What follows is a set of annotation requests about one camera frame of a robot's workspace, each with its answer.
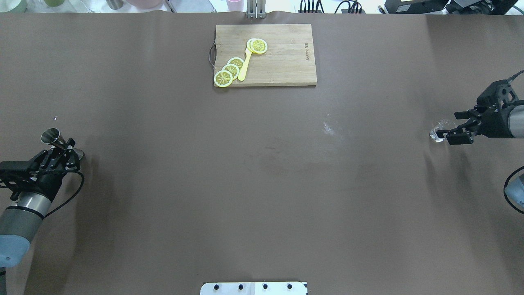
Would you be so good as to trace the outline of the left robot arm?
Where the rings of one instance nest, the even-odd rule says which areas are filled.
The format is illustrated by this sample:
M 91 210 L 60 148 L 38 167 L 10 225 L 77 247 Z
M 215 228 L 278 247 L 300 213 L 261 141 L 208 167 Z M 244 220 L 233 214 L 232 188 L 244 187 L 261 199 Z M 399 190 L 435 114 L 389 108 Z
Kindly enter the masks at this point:
M 18 265 L 28 252 L 43 220 L 52 214 L 50 206 L 63 178 L 80 172 L 83 153 L 75 151 L 75 140 L 45 139 L 51 149 L 42 150 L 28 161 L 1 162 L 1 187 L 11 191 L 12 204 L 0 221 L 1 293 L 7 293 L 6 270 Z

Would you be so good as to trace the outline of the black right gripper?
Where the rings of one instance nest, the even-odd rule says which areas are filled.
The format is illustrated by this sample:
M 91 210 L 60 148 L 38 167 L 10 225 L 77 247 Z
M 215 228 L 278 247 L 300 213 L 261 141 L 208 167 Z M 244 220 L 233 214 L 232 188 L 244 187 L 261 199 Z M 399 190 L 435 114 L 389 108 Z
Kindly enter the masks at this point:
M 446 140 L 449 145 L 468 145 L 474 143 L 475 136 L 487 138 L 516 138 L 510 130 L 509 118 L 515 106 L 496 108 L 494 106 L 474 106 L 473 109 L 454 113 L 457 120 L 478 120 L 447 128 L 450 121 L 438 124 L 436 137 Z

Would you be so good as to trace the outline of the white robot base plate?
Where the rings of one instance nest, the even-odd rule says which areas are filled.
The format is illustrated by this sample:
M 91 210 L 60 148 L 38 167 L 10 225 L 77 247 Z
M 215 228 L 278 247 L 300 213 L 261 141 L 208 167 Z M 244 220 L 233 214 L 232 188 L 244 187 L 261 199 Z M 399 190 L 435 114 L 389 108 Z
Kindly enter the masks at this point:
M 306 282 L 208 282 L 200 289 L 201 295 L 308 295 Z

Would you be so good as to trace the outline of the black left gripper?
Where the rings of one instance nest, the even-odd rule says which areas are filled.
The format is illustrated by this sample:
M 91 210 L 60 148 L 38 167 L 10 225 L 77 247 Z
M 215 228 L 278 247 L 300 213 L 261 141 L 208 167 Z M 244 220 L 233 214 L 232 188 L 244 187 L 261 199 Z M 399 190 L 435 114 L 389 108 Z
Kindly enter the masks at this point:
M 81 150 L 76 149 L 72 138 L 67 142 L 58 141 L 58 156 L 55 166 L 51 164 L 54 149 L 42 150 L 28 163 L 11 165 L 11 200 L 21 200 L 23 192 L 37 193 L 54 201 L 61 188 L 65 170 L 80 172 Z

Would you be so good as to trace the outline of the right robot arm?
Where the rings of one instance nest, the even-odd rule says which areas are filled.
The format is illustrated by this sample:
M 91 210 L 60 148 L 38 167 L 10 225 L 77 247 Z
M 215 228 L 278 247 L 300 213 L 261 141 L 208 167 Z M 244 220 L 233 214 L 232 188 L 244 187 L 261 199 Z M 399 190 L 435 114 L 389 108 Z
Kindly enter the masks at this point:
M 435 142 L 447 141 L 450 145 L 467 145 L 474 142 L 474 136 L 487 138 L 522 139 L 524 136 L 523 105 L 504 107 L 474 108 L 455 112 L 455 119 L 465 123 L 447 128 L 450 120 L 443 120 L 429 132 Z M 523 213 L 523 166 L 507 176 L 503 186 L 506 203 L 518 213 Z

